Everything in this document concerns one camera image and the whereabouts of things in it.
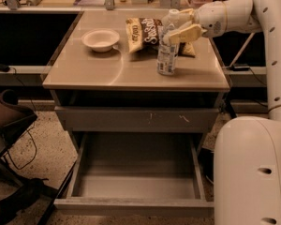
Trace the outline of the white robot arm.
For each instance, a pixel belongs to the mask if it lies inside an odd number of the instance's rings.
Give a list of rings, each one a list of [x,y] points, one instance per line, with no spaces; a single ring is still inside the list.
[[[281,225],[281,0],[227,0],[182,10],[170,44],[227,32],[264,35],[268,116],[241,116],[214,148],[214,225]]]

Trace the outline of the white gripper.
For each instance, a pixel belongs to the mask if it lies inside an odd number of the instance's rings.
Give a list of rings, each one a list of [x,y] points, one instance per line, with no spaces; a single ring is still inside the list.
[[[226,0],[207,3],[197,8],[188,8],[179,12],[181,20],[195,23],[187,28],[173,30],[169,34],[169,43],[187,43],[199,39],[220,37],[227,32],[249,33],[253,30],[253,0]]]

